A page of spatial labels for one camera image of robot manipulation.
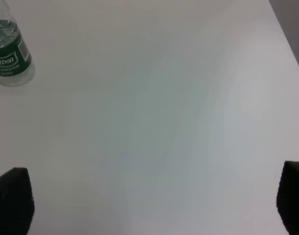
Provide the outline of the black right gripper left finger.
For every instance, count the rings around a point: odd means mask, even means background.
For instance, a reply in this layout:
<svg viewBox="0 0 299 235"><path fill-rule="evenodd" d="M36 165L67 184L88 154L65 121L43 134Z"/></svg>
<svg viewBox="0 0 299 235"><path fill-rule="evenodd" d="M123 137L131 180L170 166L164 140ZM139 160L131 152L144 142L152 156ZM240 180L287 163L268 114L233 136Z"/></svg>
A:
<svg viewBox="0 0 299 235"><path fill-rule="evenodd" d="M35 213L28 169L14 167L0 176L0 235L26 235Z"/></svg>

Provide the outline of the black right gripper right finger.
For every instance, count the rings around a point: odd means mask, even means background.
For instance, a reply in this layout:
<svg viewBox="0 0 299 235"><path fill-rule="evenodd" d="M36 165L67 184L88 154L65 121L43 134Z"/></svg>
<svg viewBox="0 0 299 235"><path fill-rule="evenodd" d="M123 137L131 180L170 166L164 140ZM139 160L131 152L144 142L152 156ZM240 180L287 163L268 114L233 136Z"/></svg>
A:
<svg viewBox="0 0 299 235"><path fill-rule="evenodd" d="M284 163L276 207L288 234L299 235L299 162Z"/></svg>

